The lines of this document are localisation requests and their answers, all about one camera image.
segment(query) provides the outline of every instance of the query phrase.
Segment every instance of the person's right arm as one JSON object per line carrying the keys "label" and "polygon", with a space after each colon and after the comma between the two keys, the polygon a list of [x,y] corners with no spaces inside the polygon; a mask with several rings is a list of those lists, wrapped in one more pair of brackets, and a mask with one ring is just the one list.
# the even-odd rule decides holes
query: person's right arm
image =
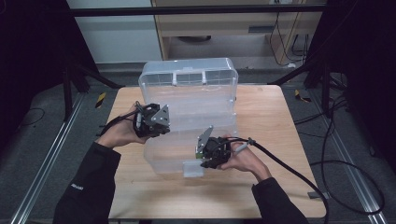
{"label": "person's right arm", "polygon": [[[241,145],[241,143],[232,143],[232,151]],[[303,213],[290,201],[286,192],[271,176],[268,167],[248,147],[238,153],[233,152],[231,158],[219,168],[222,170],[234,168],[254,174],[259,183],[253,185],[252,192],[264,223],[308,223]]]}

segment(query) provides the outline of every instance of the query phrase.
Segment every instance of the plastic container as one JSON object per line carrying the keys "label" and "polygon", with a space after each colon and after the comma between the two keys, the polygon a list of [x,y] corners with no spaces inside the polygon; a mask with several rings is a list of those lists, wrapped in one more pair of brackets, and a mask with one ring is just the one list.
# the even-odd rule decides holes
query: plastic container
{"label": "plastic container", "polygon": [[227,58],[149,62],[139,86],[145,104],[169,105],[170,133],[145,144],[145,159],[157,174],[204,175],[195,159],[197,138],[210,125],[211,136],[237,136],[233,111],[238,74]]}

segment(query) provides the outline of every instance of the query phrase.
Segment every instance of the horizontal black pole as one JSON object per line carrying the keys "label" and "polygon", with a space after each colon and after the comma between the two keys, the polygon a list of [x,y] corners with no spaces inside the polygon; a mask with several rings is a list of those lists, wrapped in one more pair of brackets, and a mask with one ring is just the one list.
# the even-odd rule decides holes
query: horizontal black pole
{"label": "horizontal black pole", "polygon": [[198,7],[116,7],[76,8],[70,10],[49,10],[49,14],[67,14],[74,17],[144,16],[176,14],[221,14],[221,13],[265,13],[265,12],[316,12],[334,10],[340,7],[326,4],[301,5],[242,5],[242,6],[198,6]]}

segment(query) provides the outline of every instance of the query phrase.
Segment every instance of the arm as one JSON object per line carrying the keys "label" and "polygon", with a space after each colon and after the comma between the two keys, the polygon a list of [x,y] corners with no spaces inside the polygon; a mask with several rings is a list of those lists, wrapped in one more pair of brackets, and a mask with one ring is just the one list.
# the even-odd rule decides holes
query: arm
{"label": "arm", "polygon": [[125,119],[93,142],[55,208],[53,223],[108,223],[116,187],[114,175],[120,162],[120,154],[112,148],[146,141],[136,136],[131,121]]}
{"label": "arm", "polygon": [[[241,145],[241,143],[232,143],[232,151]],[[290,201],[286,192],[271,176],[268,167],[248,147],[239,153],[233,152],[231,158],[219,168],[222,170],[235,168],[254,174],[259,183],[253,185],[252,192],[264,223],[308,223],[303,213]]]}

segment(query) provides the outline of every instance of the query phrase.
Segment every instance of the hand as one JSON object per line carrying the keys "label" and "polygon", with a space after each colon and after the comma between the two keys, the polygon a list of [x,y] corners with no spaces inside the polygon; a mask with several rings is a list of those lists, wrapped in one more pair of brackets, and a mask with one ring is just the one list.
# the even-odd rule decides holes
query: hand
{"label": "hand", "polygon": [[[121,114],[121,116],[131,113],[135,110],[134,105],[129,109],[125,114]],[[134,119],[134,115],[128,117],[127,119],[123,119],[111,128],[107,130],[100,138],[98,138],[95,142],[104,146],[104,147],[123,147],[130,143],[140,143],[145,144],[149,137],[139,138],[134,132],[134,127],[132,125],[131,120]]]}
{"label": "hand", "polygon": [[[228,138],[231,136],[227,134],[223,137]],[[240,142],[231,143],[231,157],[226,163],[220,165],[219,168],[221,170],[234,168],[242,172],[251,172],[256,176],[259,182],[271,177],[268,167],[250,150],[250,148],[246,147],[238,153],[235,152],[241,145],[242,143]]]}

